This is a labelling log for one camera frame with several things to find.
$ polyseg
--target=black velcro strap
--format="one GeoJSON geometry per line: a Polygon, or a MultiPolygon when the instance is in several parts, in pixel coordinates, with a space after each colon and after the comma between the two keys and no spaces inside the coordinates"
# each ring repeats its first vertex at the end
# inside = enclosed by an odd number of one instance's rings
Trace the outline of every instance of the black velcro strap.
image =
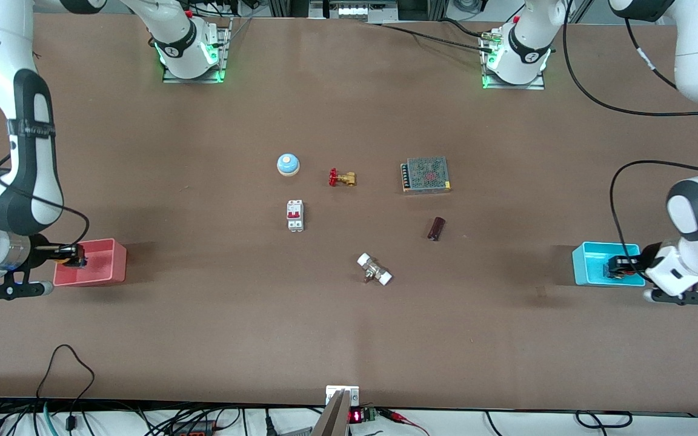
{"type": "Polygon", "coordinates": [[[188,30],[188,33],[186,33],[185,36],[183,36],[179,41],[166,44],[166,42],[161,42],[153,38],[155,44],[158,45],[158,48],[160,48],[167,57],[181,58],[185,49],[190,47],[193,42],[196,41],[196,35],[198,33],[196,30],[196,23],[194,23],[191,19],[189,19],[188,22],[190,22],[190,30],[188,30]]]}
{"type": "Polygon", "coordinates": [[[52,122],[28,121],[28,119],[8,119],[7,132],[27,138],[55,138],[56,127],[52,122]]]}
{"type": "Polygon", "coordinates": [[[535,50],[525,46],[524,44],[521,44],[521,42],[519,42],[519,40],[516,39],[515,27],[512,27],[510,32],[508,33],[508,42],[510,43],[510,48],[512,48],[513,51],[518,53],[519,58],[521,58],[521,61],[524,64],[534,64],[535,62],[537,62],[538,59],[542,58],[543,55],[545,55],[545,53],[548,52],[548,48],[551,47],[551,44],[548,44],[546,47],[535,50]]]}

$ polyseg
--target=white cable label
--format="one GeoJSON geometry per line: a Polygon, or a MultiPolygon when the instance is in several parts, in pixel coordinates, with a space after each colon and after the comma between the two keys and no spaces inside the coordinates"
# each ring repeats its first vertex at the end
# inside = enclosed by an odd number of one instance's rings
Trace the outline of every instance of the white cable label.
{"type": "Polygon", "coordinates": [[[645,52],[642,50],[642,48],[638,47],[637,52],[640,53],[640,58],[643,58],[646,64],[648,64],[648,68],[655,70],[656,66],[651,62],[650,59],[648,59],[648,56],[645,56],[645,52]]]}

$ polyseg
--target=white bracket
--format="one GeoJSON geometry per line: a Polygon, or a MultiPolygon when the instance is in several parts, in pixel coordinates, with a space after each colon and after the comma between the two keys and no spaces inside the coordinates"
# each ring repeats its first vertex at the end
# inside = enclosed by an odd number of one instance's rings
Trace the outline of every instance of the white bracket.
{"type": "Polygon", "coordinates": [[[330,399],[333,398],[333,394],[335,394],[337,390],[349,391],[349,394],[351,394],[352,408],[360,405],[360,387],[341,385],[327,385],[327,387],[325,387],[325,404],[330,402],[330,399]]]}

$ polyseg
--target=white cap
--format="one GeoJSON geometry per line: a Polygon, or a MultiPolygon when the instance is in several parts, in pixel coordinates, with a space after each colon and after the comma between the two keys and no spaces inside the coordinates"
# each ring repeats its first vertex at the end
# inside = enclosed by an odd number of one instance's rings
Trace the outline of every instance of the white cap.
{"type": "Polygon", "coordinates": [[[368,263],[368,260],[371,260],[371,255],[368,253],[363,253],[360,256],[360,259],[357,259],[357,264],[360,266],[365,266],[365,264],[368,263]]]}
{"type": "Polygon", "coordinates": [[[386,285],[391,279],[393,279],[393,275],[391,275],[389,271],[386,271],[384,274],[382,274],[382,276],[379,277],[379,283],[386,285]]]}

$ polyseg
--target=metal power supply unit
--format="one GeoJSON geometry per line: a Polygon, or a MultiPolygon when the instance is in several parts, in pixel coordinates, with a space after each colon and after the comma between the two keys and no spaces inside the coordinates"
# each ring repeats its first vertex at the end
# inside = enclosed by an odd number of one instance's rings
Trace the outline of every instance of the metal power supply unit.
{"type": "Polygon", "coordinates": [[[409,157],[400,165],[405,194],[440,194],[451,191],[446,157],[409,157]]]}

